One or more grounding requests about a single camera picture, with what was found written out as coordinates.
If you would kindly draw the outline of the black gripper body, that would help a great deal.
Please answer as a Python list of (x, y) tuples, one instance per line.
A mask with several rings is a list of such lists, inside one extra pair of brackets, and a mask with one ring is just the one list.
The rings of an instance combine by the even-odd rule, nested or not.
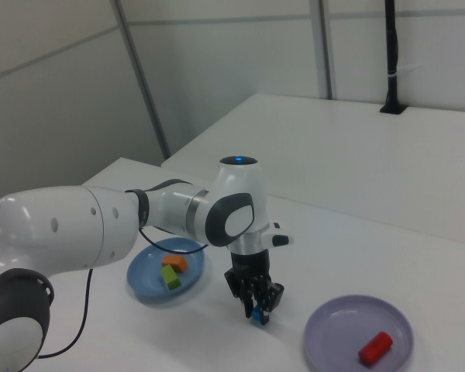
[(250, 255), (231, 253), (232, 271), (238, 277), (270, 277), (268, 250)]

